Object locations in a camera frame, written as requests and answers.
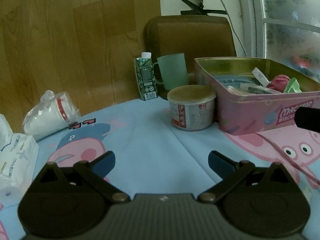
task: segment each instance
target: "window pane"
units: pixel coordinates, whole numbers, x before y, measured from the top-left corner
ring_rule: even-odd
[[[265,24],[266,58],[290,66],[319,81],[320,33],[278,24]]]
[[[320,27],[320,0],[263,0],[266,18]]]

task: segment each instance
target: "brown lid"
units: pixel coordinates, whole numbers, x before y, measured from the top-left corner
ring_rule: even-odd
[[[212,87],[202,85],[188,85],[172,89],[168,93],[168,100],[178,102],[196,102],[214,99],[216,93]]]

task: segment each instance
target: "wood grain panel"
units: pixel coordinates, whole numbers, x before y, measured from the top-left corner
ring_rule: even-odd
[[[0,0],[0,112],[15,131],[45,90],[81,114],[139,97],[133,59],[160,0]]]
[[[136,30],[133,0],[102,0],[108,36]]]

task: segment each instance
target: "white cable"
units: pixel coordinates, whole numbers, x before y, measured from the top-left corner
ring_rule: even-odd
[[[224,4],[223,0],[220,0],[220,2],[222,3],[222,6],[224,7],[224,10],[226,11],[226,13],[227,13],[227,15],[228,15],[228,17],[229,17],[231,29],[233,30],[234,34],[236,35],[236,37],[237,37],[237,39],[238,39],[238,41],[239,41],[239,43],[240,43],[240,45],[241,45],[241,47],[242,47],[242,49],[243,49],[244,55],[247,57],[247,56],[248,56],[248,55],[247,55],[247,52],[245,51],[244,46],[243,46],[241,40],[239,39],[238,34],[236,33],[236,31],[235,31],[235,29],[234,29],[234,27],[233,27],[233,24],[232,24],[230,15],[229,15],[229,13],[228,13],[228,10],[227,10],[227,8],[226,8],[226,5]]]

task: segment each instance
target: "container lid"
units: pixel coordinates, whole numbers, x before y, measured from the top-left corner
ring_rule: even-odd
[[[181,103],[202,103],[210,101],[216,97],[216,92],[212,87],[202,85],[188,85],[177,87],[168,93],[169,101]]]
[[[141,57],[143,58],[151,58],[151,52],[142,52]]]

